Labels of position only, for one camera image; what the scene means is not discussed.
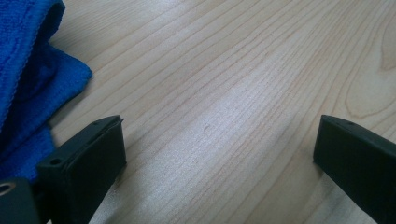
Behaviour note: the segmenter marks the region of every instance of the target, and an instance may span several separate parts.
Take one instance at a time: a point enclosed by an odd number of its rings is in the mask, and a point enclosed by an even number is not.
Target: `metal ring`
[[[8,194],[10,191],[15,189],[15,187],[17,187],[17,185],[14,182],[0,184],[0,197]]]

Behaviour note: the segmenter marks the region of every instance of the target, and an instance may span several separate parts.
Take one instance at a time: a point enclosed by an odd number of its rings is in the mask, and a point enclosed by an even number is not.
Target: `wooden table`
[[[64,2],[51,44],[93,79],[56,143],[125,118],[92,223],[373,223],[312,155],[322,114],[396,142],[395,1]]]

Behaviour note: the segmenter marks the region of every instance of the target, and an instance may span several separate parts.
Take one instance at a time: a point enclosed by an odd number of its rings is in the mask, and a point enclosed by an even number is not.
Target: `wood grain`
[[[93,79],[56,143],[125,118],[92,223],[374,223],[312,155],[322,114],[396,142],[394,1],[64,2],[51,44]]]

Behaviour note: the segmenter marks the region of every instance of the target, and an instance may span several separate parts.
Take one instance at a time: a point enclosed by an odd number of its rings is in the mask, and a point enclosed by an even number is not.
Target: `black plastic part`
[[[120,116],[97,120],[37,165],[53,224],[88,223],[125,166]]]
[[[33,195],[35,196],[35,205],[42,223],[48,223],[51,214],[53,213],[53,206],[49,195],[42,189],[38,182],[31,185]]]
[[[322,116],[314,162],[378,223],[396,223],[396,145],[344,119]]]
[[[41,223],[27,179],[10,178],[0,181],[0,223]]]

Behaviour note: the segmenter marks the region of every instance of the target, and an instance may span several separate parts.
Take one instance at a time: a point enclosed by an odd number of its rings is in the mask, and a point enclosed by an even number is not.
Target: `folded fabric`
[[[92,76],[48,43],[63,13],[60,0],[0,1],[0,178],[35,180],[54,149],[47,120]]]

